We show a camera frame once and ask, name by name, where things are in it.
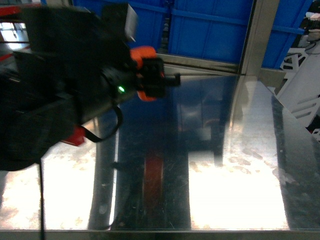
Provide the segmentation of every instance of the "metal frame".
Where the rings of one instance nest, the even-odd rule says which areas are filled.
[[[209,70],[216,73],[229,73],[236,74],[239,68],[238,64],[218,62],[212,60],[205,60],[200,58],[192,58],[177,55],[158,54],[158,57],[162,58],[165,64],[175,65],[186,68],[198,68],[201,71]]]
[[[254,0],[240,67],[241,75],[258,76],[280,0]]]
[[[279,88],[285,75],[286,72],[280,69],[261,68],[257,77],[265,86]]]
[[[275,79],[280,80],[273,81],[271,85],[278,85],[283,79],[281,71],[264,68],[261,73],[261,69],[279,2],[280,0],[253,1],[240,64],[168,54],[158,54],[158,56],[169,65],[199,68],[216,73],[219,72],[220,74],[224,73],[222,75],[225,75],[225,73],[257,77],[272,75],[275,76]]]
[[[0,231],[0,239],[10,240],[13,231]],[[50,240],[315,240],[319,239],[319,231],[46,231]],[[39,231],[20,230],[14,231],[15,239],[38,240]]]
[[[286,57],[292,58],[292,69],[288,70],[287,80],[276,95],[304,127],[312,123],[320,109],[319,52],[320,44],[317,44],[308,51],[309,56],[302,52],[301,56]]]
[[[179,66],[173,64],[165,64],[164,72],[166,76],[174,76],[175,74],[180,74],[181,76],[235,76],[237,74],[225,72],[225,71],[215,71],[207,70],[203,68]]]

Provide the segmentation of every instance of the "robotic arm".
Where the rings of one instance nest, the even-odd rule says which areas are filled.
[[[137,91],[150,101],[180,85],[152,47],[128,47],[136,18],[125,3],[104,7],[102,18],[70,7],[22,10],[30,49],[13,53],[17,69],[0,70],[0,170],[37,163],[75,126],[119,113]]]

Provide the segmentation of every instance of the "black wire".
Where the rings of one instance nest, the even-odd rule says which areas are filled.
[[[318,39],[316,39],[316,40],[311,40],[310,43],[313,44],[313,43],[317,43],[317,42],[319,42],[319,41],[320,41],[320,38],[318,38]]]
[[[113,134],[115,134],[117,132],[117,130],[119,129],[119,127],[121,126],[121,124],[123,123],[124,121],[124,116],[122,114],[122,111],[121,109],[118,107],[118,106],[114,106],[113,107],[113,110],[116,114],[116,117],[117,117],[117,124],[116,126],[113,128],[113,130],[107,135],[105,136],[104,138],[100,138],[96,135],[94,135],[92,132],[90,132],[88,129],[86,129],[84,126],[80,126],[82,129],[84,129],[85,131],[85,137],[87,139],[89,139],[90,141],[94,142],[94,143],[99,143],[99,142],[102,142],[108,138],[110,138]]]
[[[312,44],[310,44],[309,46],[307,46],[304,51],[308,51],[308,50],[310,50],[310,49],[313,49],[313,48],[317,45],[317,42],[313,42]]]
[[[39,174],[40,174],[40,240],[46,240],[45,233],[45,204],[44,204],[44,176],[42,160],[39,161]]]
[[[297,54],[299,54],[299,52],[288,54],[288,55],[285,56],[285,57],[290,57],[290,56],[297,55]]]
[[[313,48],[317,45],[317,42],[319,42],[319,41],[320,41],[320,38],[317,39],[317,40],[315,40],[315,41],[313,41],[313,42],[314,42],[314,43],[313,43],[313,46],[310,47],[310,48],[308,48],[308,49],[306,49],[305,51],[308,51],[308,50],[310,50],[310,49],[313,49]],[[306,54],[309,54],[309,55],[319,55],[320,53],[308,53],[308,52],[306,52]]]

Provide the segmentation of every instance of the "red part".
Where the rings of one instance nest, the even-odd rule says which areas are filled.
[[[164,160],[155,151],[147,153],[144,162],[143,205],[152,213],[163,200]]]
[[[30,46],[26,46],[26,47],[24,47],[22,49],[29,49],[29,48],[30,48]],[[12,57],[13,55],[14,55],[13,53],[9,53],[9,54],[0,56],[0,62]]]
[[[85,130],[82,127],[76,126],[74,128],[73,135],[71,135],[65,140],[62,140],[61,142],[78,147],[79,145],[85,142],[85,136]]]
[[[41,3],[2,6],[0,7],[0,17],[21,13],[21,7],[24,8],[24,7],[39,7],[39,6],[41,6]]]
[[[138,97],[140,98],[140,100],[142,100],[144,102],[152,102],[152,101],[157,100],[156,97],[147,96],[144,91],[137,91],[137,93],[138,93]]]

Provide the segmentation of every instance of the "white object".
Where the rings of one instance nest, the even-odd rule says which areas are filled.
[[[308,38],[309,38],[309,35],[303,35],[300,39],[300,42],[298,44],[298,47],[299,48],[305,48],[307,46],[310,45],[310,43],[308,42]]]
[[[320,13],[314,13],[314,12],[309,12],[309,11],[307,11],[307,12],[305,13],[305,17],[308,18],[308,19],[310,19],[310,20],[316,21],[316,20],[318,20],[318,18],[320,17]]]
[[[320,54],[316,54],[320,53],[320,44],[308,53],[311,54],[302,64],[299,59],[304,53],[289,56],[292,63],[282,65],[290,66],[283,69],[288,73],[288,80],[276,96],[304,127],[310,125],[320,108]]]
[[[297,73],[305,59],[308,58],[304,48],[290,48],[280,66],[287,73]]]
[[[320,128],[316,128],[315,130],[313,130],[312,136],[314,136],[315,139],[317,139],[318,141],[320,141]]]

